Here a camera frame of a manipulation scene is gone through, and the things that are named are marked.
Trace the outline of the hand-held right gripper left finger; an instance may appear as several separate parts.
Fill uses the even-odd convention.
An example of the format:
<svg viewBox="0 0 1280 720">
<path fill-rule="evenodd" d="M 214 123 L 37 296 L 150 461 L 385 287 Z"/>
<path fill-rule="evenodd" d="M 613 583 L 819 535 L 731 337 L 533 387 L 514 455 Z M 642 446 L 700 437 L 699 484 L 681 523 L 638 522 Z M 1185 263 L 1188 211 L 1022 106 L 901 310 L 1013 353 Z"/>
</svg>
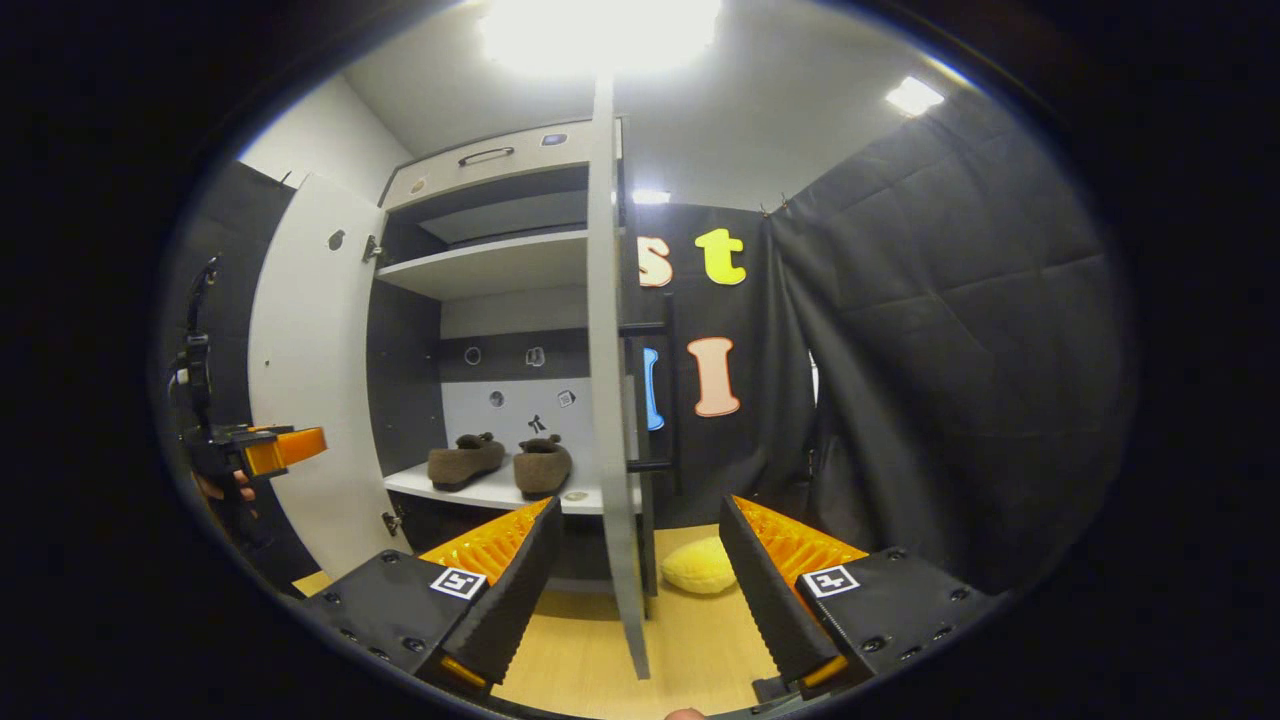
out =
<svg viewBox="0 0 1280 720">
<path fill-rule="evenodd" d="M 471 698 L 504 682 L 561 550 L 557 497 L 425 553 L 383 550 L 316 594 L 305 621 L 381 664 Z"/>
</svg>

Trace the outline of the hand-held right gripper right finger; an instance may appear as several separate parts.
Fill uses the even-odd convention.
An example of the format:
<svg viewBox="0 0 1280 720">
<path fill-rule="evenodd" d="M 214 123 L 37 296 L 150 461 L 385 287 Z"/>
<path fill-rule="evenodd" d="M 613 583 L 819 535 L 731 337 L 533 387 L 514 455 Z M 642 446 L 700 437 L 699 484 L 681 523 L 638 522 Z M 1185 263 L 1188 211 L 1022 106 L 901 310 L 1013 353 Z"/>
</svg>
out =
<svg viewBox="0 0 1280 720">
<path fill-rule="evenodd" d="M 867 552 L 739 496 L 719 538 L 783 688 L 828 693 L 920 662 L 1001 598 L 920 555 Z"/>
</svg>

